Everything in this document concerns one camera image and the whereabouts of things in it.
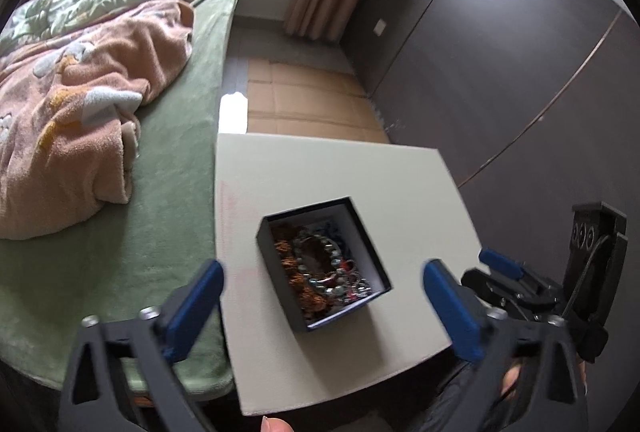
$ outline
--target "blue gripper pad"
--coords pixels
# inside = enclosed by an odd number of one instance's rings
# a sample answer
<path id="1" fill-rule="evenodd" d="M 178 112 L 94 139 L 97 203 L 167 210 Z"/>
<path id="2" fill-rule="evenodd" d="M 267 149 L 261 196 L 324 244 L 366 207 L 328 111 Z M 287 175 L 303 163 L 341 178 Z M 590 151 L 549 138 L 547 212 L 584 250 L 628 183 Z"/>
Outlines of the blue gripper pad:
<path id="1" fill-rule="evenodd" d="M 524 275 L 524 271 L 520 264 L 505 257 L 504 255 L 500 255 L 500 253 L 497 253 L 492 249 L 482 250 L 480 255 L 478 255 L 478 258 L 480 259 L 480 262 L 487 264 L 489 268 L 497 271 L 498 273 L 502 273 L 505 277 L 513 280 L 520 280 Z"/>
<path id="2" fill-rule="evenodd" d="M 220 303 L 224 286 L 222 265 L 216 260 L 208 261 L 166 326 L 163 354 L 169 364 L 187 358 L 211 312 Z"/>
<path id="3" fill-rule="evenodd" d="M 437 258 L 424 265 L 422 286 L 449 334 L 456 356 L 468 362 L 482 360 L 481 338 L 486 313 L 473 292 L 458 284 Z"/>

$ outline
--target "black box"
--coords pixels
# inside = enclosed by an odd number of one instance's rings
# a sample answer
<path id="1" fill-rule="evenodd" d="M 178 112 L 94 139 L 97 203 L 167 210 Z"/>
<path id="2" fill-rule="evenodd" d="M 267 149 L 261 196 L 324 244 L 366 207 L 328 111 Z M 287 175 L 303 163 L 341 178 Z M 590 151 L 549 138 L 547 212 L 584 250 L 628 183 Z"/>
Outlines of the black box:
<path id="1" fill-rule="evenodd" d="M 289 286 L 287 274 L 280 262 L 280 255 L 275 249 L 271 228 L 285 223 L 307 225 L 324 221 L 325 219 L 334 219 L 340 228 L 342 237 L 353 254 L 356 266 L 362 276 L 369 281 L 372 292 L 366 298 L 343 307 L 337 313 L 309 323 L 303 316 L 294 291 Z M 351 199 L 348 197 L 268 215 L 262 219 L 256 238 L 262 258 L 264 258 L 264 263 L 271 276 L 271 282 L 280 300 L 280 305 L 282 305 L 287 320 L 289 320 L 291 329 L 295 332 L 308 332 L 318 329 L 359 307 L 365 306 L 370 301 L 392 289 L 388 275 L 386 275 L 382 262 L 380 262 L 380 257 L 378 257 L 378 253 L 376 253 L 373 243 L 364 229 Z"/>

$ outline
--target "tabletop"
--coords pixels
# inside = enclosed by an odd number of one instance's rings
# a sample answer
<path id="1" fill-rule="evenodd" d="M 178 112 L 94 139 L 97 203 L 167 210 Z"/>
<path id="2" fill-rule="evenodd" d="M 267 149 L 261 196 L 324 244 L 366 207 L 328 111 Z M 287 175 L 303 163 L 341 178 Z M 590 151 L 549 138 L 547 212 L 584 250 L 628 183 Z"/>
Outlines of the tabletop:
<path id="1" fill-rule="evenodd" d="M 393 290 L 310 333 L 293 333 L 255 235 L 261 219 L 350 197 Z M 422 265 L 455 277 L 480 243 L 437 150 L 262 134 L 218 136 L 216 252 L 222 315 L 242 413 L 263 415 L 382 382 L 450 344 L 422 291 Z"/>

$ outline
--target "pink blanket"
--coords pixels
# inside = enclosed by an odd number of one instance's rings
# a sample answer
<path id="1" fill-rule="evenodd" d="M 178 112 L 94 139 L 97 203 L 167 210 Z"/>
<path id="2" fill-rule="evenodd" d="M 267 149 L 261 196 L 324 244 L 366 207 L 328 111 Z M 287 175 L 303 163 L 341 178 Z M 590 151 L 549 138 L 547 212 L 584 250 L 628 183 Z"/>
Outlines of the pink blanket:
<path id="1" fill-rule="evenodd" d="M 151 1 L 0 60 L 0 238 L 53 233 L 129 201 L 134 112 L 186 65 L 192 27 L 190 5 Z"/>

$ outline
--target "green bed sheet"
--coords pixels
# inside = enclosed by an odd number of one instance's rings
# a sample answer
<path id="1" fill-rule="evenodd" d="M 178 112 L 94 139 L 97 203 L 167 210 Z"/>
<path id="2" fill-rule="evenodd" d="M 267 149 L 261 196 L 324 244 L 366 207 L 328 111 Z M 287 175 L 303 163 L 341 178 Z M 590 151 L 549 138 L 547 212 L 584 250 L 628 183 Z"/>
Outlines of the green bed sheet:
<path id="1" fill-rule="evenodd" d="M 197 0 L 193 55 L 149 106 L 133 194 L 88 221 L 27 241 L 0 240 L 0 357 L 60 388 L 82 317 L 130 319 L 161 304 L 215 257 L 213 184 L 223 63 L 238 0 Z M 218 312 L 176 372 L 191 393 L 215 398 L 233 378 Z M 144 392 L 135 368 L 130 384 Z"/>

